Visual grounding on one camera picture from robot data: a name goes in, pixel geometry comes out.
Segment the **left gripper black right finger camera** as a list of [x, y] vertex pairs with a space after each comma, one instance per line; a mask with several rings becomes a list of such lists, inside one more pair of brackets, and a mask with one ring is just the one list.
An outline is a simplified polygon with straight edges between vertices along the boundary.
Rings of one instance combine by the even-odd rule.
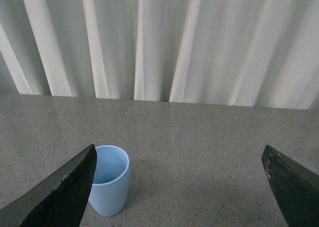
[[319, 225], [319, 176], [267, 145], [262, 164], [281, 213], [290, 227]]

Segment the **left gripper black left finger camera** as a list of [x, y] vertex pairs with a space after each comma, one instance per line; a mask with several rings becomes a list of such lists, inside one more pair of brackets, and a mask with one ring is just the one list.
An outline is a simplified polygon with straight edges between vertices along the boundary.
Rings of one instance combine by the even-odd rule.
[[89, 145], [0, 211], [2, 227], [78, 227], [91, 192], [97, 152]]

